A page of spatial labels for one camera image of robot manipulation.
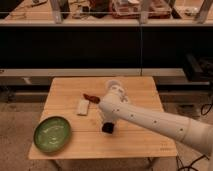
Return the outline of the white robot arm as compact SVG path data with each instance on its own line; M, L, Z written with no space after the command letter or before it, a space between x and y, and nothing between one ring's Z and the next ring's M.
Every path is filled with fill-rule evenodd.
M213 153L213 125L189 117L138 107L125 103L124 89L112 85L98 107L107 117L129 121L138 126L179 141L202 154Z

